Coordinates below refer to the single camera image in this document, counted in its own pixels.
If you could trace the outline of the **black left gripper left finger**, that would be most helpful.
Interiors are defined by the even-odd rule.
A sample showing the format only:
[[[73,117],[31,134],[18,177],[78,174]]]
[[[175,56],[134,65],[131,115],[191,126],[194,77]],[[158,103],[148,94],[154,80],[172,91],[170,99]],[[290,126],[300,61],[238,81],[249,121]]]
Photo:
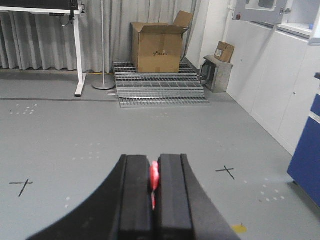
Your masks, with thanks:
[[[76,209],[31,240],[151,240],[153,214],[145,155],[123,154]]]

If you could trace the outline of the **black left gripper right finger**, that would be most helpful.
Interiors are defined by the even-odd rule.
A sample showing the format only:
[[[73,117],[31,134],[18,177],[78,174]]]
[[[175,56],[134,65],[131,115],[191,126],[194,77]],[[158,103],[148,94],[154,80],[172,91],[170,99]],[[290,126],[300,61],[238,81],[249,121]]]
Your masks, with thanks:
[[[158,164],[158,240],[239,239],[201,187],[185,154],[161,154]]]

